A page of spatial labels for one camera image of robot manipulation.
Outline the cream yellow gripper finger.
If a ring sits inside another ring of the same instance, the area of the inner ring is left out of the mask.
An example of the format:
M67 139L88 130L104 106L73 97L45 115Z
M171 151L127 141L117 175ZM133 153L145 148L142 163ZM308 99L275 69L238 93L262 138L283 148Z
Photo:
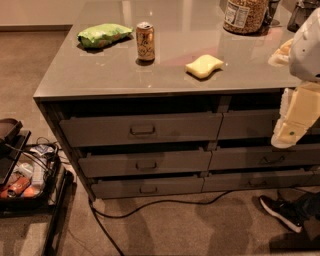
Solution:
M320 84L303 82L286 88L280 104L271 144L279 149L294 146L320 117Z

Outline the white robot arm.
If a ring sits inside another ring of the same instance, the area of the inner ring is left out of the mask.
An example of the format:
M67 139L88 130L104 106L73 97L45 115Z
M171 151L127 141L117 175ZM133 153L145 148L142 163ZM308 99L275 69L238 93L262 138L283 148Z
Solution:
M269 58L273 66L289 67L302 83L282 94L271 144L280 149L294 146L320 117L320 8L316 8L294 37Z

